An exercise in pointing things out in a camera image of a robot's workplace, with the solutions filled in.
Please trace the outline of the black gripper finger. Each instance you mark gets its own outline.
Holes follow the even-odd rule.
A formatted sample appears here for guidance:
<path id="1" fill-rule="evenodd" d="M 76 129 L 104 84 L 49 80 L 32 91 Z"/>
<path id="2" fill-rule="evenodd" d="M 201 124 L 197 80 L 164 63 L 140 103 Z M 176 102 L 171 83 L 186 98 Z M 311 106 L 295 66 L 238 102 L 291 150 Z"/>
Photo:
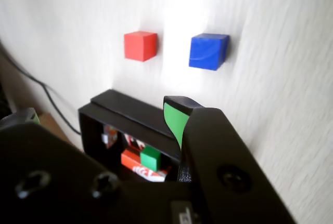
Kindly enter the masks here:
<path id="1" fill-rule="evenodd" d="M 166 96 L 163 114 L 199 187 L 206 223 L 294 222 L 220 109 L 184 96 Z"/>
<path id="2" fill-rule="evenodd" d="M 1 223 L 126 223 L 126 210 L 116 175 L 33 109 L 1 119 Z"/>

